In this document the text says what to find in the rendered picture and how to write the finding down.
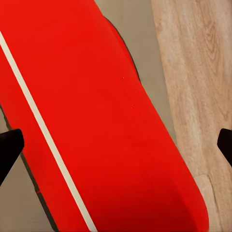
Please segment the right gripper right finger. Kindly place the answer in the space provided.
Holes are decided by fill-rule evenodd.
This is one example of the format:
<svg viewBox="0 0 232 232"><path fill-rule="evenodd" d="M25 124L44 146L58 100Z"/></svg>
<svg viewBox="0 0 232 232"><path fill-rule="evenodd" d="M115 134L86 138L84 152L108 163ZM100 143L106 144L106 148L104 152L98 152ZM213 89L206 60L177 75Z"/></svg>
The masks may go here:
<svg viewBox="0 0 232 232"><path fill-rule="evenodd" d="M225 128L221 129L218 136L217 146L232 166L232 130Z"/></svg>

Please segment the radio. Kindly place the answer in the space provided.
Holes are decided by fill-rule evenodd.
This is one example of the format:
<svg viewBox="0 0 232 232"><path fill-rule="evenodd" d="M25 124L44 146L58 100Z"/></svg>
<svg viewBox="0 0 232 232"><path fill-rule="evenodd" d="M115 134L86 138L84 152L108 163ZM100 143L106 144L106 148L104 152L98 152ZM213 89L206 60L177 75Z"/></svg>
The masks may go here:
<svg viewBox="0 0 232 232"><path fill-rule="evenodd" d="M209 232L203 196L94 0L0 0L0 109L54 232Z"/></svg>

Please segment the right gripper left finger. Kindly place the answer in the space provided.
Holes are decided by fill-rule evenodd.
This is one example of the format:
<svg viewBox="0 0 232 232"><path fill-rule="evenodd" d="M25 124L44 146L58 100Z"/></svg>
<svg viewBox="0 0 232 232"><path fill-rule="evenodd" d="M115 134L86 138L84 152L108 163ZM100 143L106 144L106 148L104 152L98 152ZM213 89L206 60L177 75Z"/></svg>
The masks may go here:
<svg viewBox="0 0 232 232"><path fill-rule="evenodd" d="M21 129L0 134L0 185L25 147Z"/></svg>

